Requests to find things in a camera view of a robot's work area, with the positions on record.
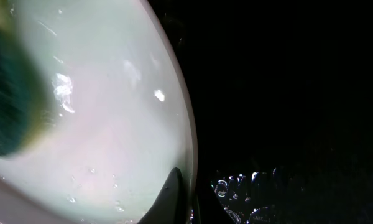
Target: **white bowl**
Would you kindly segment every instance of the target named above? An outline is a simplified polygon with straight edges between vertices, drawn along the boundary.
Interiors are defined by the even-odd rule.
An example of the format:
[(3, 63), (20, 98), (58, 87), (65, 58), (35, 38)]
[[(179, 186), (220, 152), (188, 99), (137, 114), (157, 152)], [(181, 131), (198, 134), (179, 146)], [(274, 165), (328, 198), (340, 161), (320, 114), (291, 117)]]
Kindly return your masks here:
[[(74, 222), (137, 222), (174, 167), (191, 197), (193, 113), (150, 6), (137, 0), (23, 0), (13, 6), (17, 38), (50, 86), (53, 107), (40, 113), (45, 125), (38, 139), (0, 158), (2, 180)], [(0, 188), (0, 221), (35, 223), (31, 214), (41, 211), (28, 204)], [(19, 206), (26, 212), (19, 214)], [(55, 223), (47, 217), (44, 223)]]

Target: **black object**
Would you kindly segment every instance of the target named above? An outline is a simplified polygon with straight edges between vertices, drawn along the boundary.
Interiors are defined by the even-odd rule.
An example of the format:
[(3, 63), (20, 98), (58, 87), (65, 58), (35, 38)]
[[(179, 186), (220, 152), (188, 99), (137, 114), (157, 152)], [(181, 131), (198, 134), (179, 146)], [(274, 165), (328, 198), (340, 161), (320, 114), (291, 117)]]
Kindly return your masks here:
[(155, 203), (139, 224), (179, 224), (187, 222), (187, 192), (179, 168), (169, 173)]

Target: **green brush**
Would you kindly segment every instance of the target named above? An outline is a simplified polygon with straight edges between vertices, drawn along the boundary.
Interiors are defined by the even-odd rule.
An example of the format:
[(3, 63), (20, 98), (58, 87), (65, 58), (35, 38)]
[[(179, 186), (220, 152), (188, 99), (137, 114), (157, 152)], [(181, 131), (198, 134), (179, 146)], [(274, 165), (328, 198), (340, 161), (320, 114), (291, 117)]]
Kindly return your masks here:
[(22, 149), (45, 104), (43, 86), (0, 16), (0, 156)]

